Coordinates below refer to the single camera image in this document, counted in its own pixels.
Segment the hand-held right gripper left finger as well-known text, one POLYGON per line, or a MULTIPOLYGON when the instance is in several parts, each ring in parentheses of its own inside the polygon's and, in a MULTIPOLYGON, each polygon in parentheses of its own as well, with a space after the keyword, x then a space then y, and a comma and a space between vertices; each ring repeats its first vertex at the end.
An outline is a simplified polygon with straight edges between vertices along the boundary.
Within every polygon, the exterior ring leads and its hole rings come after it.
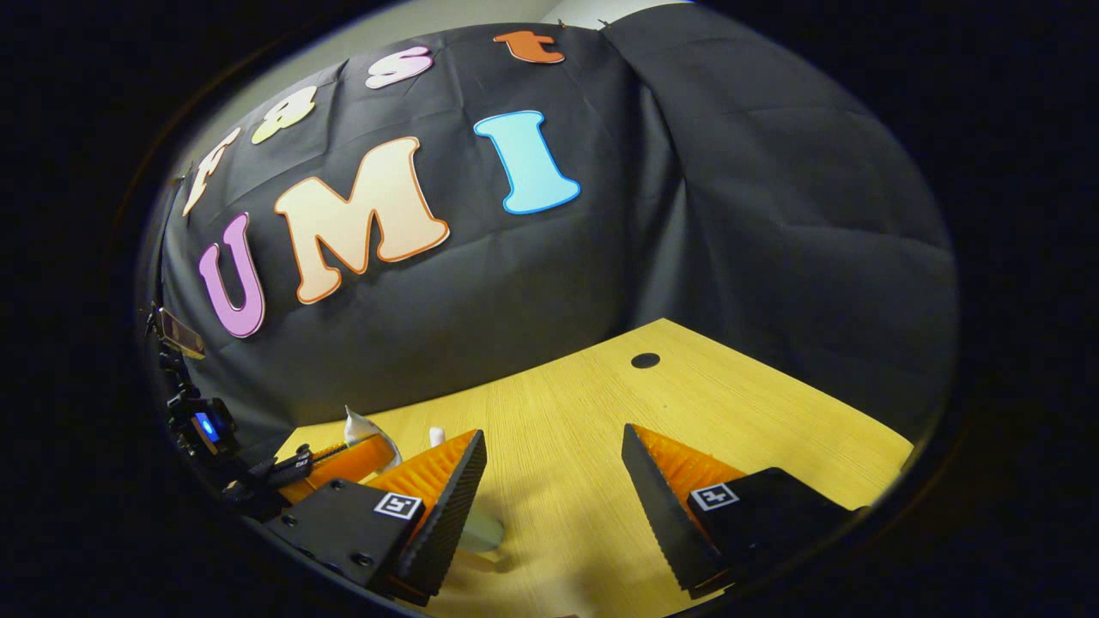
POLYGON ((486 464, 482 430, 471 430, 373 481, 328 467, 262 529, 364 591, 425 606, 447 575, 486 464))

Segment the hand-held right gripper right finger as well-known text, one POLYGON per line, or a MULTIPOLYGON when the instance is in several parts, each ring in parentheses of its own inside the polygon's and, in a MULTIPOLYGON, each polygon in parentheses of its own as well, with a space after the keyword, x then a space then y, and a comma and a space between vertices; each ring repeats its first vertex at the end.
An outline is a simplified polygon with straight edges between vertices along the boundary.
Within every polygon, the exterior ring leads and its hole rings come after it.
POLYGON ((641 424, 625 424, 622 461, 692 598, 764 578, 859 515, 780 467, 745 473, 641 424))

